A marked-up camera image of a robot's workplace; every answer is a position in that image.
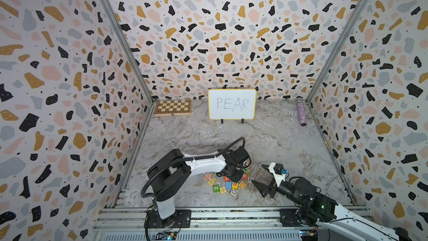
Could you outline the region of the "yellow E block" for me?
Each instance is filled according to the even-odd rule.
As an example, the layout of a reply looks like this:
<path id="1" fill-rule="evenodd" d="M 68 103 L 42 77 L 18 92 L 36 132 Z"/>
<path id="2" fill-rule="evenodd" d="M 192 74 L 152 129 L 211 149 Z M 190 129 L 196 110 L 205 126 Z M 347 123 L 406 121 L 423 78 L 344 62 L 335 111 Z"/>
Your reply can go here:
<path id="1" fill-rule="evenodd" d="M 233 189 L 238 189 L 239 188 L 239 185 L 238 185 L 238 183 L 232 183 L 232 185 L 231 185 L 231 187 L 233 188 Z"/>

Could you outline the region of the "wooden chessboard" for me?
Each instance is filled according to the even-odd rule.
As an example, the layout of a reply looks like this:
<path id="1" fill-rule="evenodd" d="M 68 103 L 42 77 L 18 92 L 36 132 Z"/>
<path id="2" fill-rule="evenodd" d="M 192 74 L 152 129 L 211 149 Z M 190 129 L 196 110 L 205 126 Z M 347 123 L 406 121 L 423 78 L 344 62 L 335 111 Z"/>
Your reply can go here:
<path id="1" fill-rule="evenodd" d="M 191 101 L 186 100 L 160 100 L 154 109 L 155 117 L 190 116 Z"/>

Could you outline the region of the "pink speckled bottle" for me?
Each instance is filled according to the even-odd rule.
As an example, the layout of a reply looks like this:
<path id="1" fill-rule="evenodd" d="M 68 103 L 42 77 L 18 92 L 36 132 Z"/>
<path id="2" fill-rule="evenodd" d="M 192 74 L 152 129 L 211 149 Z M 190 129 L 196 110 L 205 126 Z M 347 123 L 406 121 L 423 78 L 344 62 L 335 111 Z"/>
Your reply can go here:
<path id="1" fill-rule="evenodd" d="M 301 126 L 306 126 L 307 118 L 306 118 L 305 106 L 304 106 L 302 97 L 297 98 L 296 106 L 298 111 L 299 123 Z"/>

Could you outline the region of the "wooden block blue circle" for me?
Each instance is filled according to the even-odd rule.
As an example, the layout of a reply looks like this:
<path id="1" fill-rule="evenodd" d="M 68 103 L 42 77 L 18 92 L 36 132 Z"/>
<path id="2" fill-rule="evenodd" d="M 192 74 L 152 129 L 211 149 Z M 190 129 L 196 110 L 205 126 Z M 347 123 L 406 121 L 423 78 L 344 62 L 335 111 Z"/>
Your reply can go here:
<path id="1" fill-rule="evenodd" d="M 230 195 L 232 198 L 236 198 L 236 197 L 237 197 L 237 193 L 238 193 L 238 191 L 237 191 L 236 189 L 232 189 L 232 190 L 230 191 L 229 195 Z"/>

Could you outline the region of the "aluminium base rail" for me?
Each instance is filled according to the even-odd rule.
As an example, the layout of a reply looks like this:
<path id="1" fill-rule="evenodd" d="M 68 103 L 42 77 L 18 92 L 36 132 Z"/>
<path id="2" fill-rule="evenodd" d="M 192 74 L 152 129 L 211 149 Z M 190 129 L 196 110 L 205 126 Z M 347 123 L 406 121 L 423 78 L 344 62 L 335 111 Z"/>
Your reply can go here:
<path id="1" fill-rule="evenodd" d="M 178 208 L 166 227 L 147 208 L 103 209 L 91 241 L 348 241 L 325 226 L 290 225 L 295 206 Z"/>

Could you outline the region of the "wooden H block pink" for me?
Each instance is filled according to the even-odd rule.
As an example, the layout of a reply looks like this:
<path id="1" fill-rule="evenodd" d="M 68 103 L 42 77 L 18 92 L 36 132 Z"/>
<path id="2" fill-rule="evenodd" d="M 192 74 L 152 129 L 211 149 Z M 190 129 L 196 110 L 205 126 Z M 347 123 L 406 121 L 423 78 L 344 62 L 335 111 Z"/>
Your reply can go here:
<path id="1" fill-rule="evenodd" d="M 211 174 L 209 174 L 209 173 L 207 173 L 207 174 L 204 176 L 204 178 L 205 178 L 206 180 L 209 180 L 210 178 L 212 178 L 212 175 L 211 175 Z"/>

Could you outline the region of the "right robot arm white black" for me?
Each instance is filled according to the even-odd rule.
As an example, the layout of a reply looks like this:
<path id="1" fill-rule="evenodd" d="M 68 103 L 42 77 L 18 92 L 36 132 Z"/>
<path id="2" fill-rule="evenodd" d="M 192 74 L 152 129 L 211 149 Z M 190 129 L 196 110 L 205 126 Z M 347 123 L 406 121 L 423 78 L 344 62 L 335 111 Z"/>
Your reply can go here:
<path id="1" fill-rule="evenodd" d="M 262 165 L 271 176 L 266 185 L 252 180 L 262 197 L 281 195 L 293 202 L 295 209 L 281 209 L 283 226 L 318 226 L 327 228 L 353 241 L 409 241 L 407 230 L 387 228 L 350 211 L 304 177 L 288 178 L 282 164 Z"/>

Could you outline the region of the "plain blue block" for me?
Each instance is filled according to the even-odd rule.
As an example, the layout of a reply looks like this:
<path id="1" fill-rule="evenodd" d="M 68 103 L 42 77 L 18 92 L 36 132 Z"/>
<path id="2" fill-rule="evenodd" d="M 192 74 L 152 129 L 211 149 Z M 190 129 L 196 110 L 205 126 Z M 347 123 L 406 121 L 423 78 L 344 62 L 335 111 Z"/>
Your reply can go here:
<path id="1" fill-rule="evenodd" d="M 227 189 L 231 189 L 232 188 L 232 182 L 226 182 L 226 185 L 225 185 L 225 187 L 227 188 Z"/>

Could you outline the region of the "wooden block orange Q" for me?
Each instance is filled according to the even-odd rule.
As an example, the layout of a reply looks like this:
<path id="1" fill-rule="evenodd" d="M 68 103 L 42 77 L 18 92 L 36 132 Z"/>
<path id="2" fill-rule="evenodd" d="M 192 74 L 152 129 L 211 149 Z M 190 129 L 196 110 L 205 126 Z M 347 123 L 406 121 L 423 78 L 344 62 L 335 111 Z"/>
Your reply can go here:
<path id="1" fill-rule="evenodd" d="M 239 188 L 240 188 L 240 189 L 242 189 L 242 190 L 244 190 L 244 188 L 246 188 L 246 184 L 245 184 L 245 182 L 243 182 L 243 181 L 242 181 L 242 182 L 240 182 L 240 183 L 239 183 Z"/>

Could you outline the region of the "wooden divide sign block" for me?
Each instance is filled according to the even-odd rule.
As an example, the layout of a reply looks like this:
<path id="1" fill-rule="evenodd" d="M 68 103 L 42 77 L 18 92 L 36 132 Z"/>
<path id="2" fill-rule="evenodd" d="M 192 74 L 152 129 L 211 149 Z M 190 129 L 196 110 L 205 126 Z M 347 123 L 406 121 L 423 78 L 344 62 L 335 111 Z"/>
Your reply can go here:
<path id="1" fill-rule="evenodd" d="M 207 183 L 208 183 L 210 186 L 214 186 L 214 185 L 215 185 L 215 183 L 216 183 L 216 180 L 215 180 L 215 179 L 209 179 Z"/>

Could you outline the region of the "whiteboard with yellow frame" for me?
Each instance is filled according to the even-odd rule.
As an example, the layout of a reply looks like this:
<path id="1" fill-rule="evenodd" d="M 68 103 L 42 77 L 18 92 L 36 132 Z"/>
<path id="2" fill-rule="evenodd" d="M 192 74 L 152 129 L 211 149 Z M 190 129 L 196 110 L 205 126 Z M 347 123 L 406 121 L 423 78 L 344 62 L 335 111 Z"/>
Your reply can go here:
<path id="1" fill-rule="evenodd" d="M 252 120 L 255 118 L 255 89 L 210 89 L 208 117 L 211 120 Z"/>

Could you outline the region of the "green 2 block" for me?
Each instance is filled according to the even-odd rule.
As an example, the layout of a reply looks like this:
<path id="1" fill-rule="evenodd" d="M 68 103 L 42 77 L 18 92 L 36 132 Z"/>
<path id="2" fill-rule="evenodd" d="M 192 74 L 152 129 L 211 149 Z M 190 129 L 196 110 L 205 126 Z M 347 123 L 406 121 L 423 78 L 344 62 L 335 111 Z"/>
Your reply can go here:
<path id="1" fill-rule="evenodd" d="M 212 189 L 213 189 L 213 192 L 214 192 L 214 193 L 219 193 L 219 192 L 220 192 L 220 186 L 219 186 L 219 185 L 214 185 L 214 186 L 212 187 Z"/>

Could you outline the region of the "wooden block yellow pattern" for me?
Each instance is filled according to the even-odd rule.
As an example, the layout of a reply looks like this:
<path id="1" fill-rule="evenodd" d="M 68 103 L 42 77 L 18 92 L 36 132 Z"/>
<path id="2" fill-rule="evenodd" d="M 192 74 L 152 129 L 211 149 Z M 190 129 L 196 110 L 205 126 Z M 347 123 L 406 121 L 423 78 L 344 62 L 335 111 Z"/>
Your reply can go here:
<path id="1" fill-rule="evenodd" d="M 226 187 L 225 187 L 225 186 L 220 187 L 220 193 L 221 193 L 221 194 L 226 194 L 226 193 L 227 193 L 227 189 L 226 189 Z"/>

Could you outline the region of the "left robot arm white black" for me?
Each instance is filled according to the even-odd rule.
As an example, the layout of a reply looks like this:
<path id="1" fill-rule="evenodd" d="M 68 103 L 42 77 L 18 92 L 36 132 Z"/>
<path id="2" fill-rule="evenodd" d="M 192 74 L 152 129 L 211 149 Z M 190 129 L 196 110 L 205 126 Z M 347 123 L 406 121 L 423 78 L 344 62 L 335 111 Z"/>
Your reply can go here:
<path id="1" fill-rule="evenodd" d="M 189 177 L 209 172 L 225 176 L 237 183 L 251 163 L 250 155 L 243 146 L 235 151 L 226 150 L 196 156 L 173 149 L 147 171 L 148 181 L 140 196 L 152 200 L 158 218 L 169 219 L 176 214 L 174 196 Z"/>

